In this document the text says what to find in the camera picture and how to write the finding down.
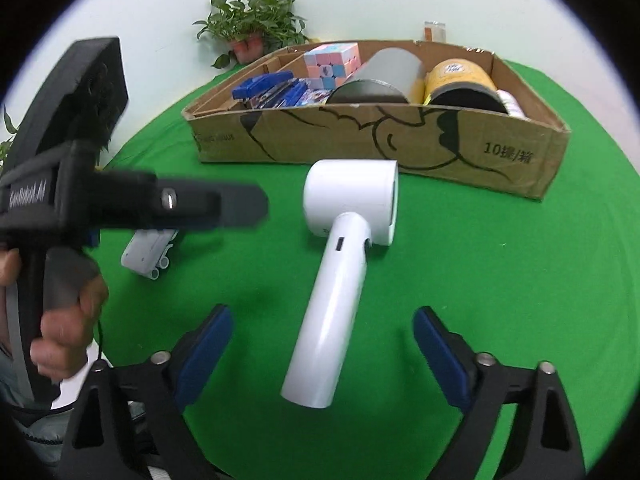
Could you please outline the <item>person left hand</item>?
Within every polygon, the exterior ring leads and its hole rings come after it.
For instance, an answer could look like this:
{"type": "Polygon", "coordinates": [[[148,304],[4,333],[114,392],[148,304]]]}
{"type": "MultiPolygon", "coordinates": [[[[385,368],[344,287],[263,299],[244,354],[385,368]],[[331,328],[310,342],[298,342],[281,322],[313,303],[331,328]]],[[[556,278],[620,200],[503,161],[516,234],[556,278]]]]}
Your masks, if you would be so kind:
{"type": "Polygon", "coordinates": [[[74,304],[43,313],[41,337],[32,341],[30,359],[41,376],[62,382],[87,363],[87,348],[108,298],[101,274],[88,281],[74,304]]]}

